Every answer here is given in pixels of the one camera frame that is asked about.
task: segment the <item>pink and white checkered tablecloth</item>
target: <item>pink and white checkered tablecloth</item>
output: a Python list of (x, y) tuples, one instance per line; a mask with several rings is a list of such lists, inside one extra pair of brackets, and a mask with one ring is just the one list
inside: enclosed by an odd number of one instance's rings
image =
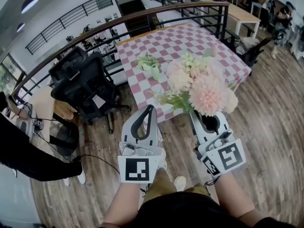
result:
[[(216, 59), (225, 69), (226, 82), (237, 86), (247, 78), (251, 69), (215, 36), (196, 24), (158, 30), (118, 45), (117, 51), (138, 108), (154, 105), (159, 123), (181, 114), (182, 109), (173, 110), (170, 104), (160, 105), (153, 97), (152, 92), (164, 92), (169, 87), (165, 72), (170, 62), (164, 61), (180, 58), (186, 51), (202, 56), (205, 49), (214, 45), (218, 47)], [(146, 52), (163, 62), (159, 80), (137, 67), (137, 56)]]

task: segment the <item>green vase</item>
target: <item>green vase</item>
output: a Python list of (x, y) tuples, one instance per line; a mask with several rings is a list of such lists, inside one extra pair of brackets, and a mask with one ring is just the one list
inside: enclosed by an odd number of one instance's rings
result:
[(160, 70), (159, 68), (157, 67), (156, 64), (153, 64), (151, 66), (151, 74), (152, 74), (152, 77), (155, 79), (155, 80), (158, 80), (160, 78)]

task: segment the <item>shoe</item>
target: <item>shoe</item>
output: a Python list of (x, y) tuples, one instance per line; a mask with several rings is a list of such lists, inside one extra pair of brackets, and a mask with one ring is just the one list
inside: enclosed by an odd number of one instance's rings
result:
[(178, 176), (177, 178), (175, 178), (174, 180), (174, 186), (177, 190), (177, 192), (182, 192), (185, 190), (186, 187), (186, 178), (184, 176)]
[(79, 182), (80, 182), (81, 184), (85, 184), (86, 175), (85, 175), (85, 171), (84, 171), (84, 168), (83, 168), (82, 164), (81, 164), (81, 167), (82, 167), (82, 172), (81, 172), (81, 174), (80, 174), (79, 176), (77, 176), (77, 177), (78, 177), (78, 180), (79, 180)]
[(276, 59), (276, 51), (272, 50), (270, 55), (274, 60)]
[(158, 169), (159, 168), (164, 168), (165, 170), (167, 169), (166, 155), (167, 155), (166, 151), (162, 149), (161, 160), (160, 163), (158, 164)]
[(65, 185), (68, 187), (70, 185), (70, 178), (64, 178), (63, 182), (65, 183)]

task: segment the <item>floor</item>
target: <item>floor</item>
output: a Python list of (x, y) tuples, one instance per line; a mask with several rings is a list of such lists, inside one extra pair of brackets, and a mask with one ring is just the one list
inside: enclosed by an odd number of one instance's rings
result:
[[(265, 37), (266, 33), (259, 32), (258, 36)], [(247, 156), (247, 166), (235, 176), (260, 211), (298, 225), (304, 219), (304, 62), (297, 62), (287, 48), (279, 50), (273, 60), (271, 46), (264, 48), (252, 76), (237, 89), (238, 107), (227, 115)], [(121, 93), (122, 103), (129, 104), (132, 112), (114, 113), (114, 134), (107, 134), (103, 119), (93, 126), (76, 119), (80, 126), (78, 154), (98, 155), (118, 166), (122, 124), (137, 110), (129, 87), (121, 88)], [(192, 151), (196, 139), (188, 116), (174, 117), (160, 123), (159, 128), (170, 177), (185, 176), (187, 187), (208, 181), (204, 166)], [(77, 178), (71, 179), (70, 187), (63, 181), (32, 180), (37, 209), (47, 227), (95, 228), (103, 222), (119, 176), (96, 158), (84, 157), (82, 163), (85, 185)]]

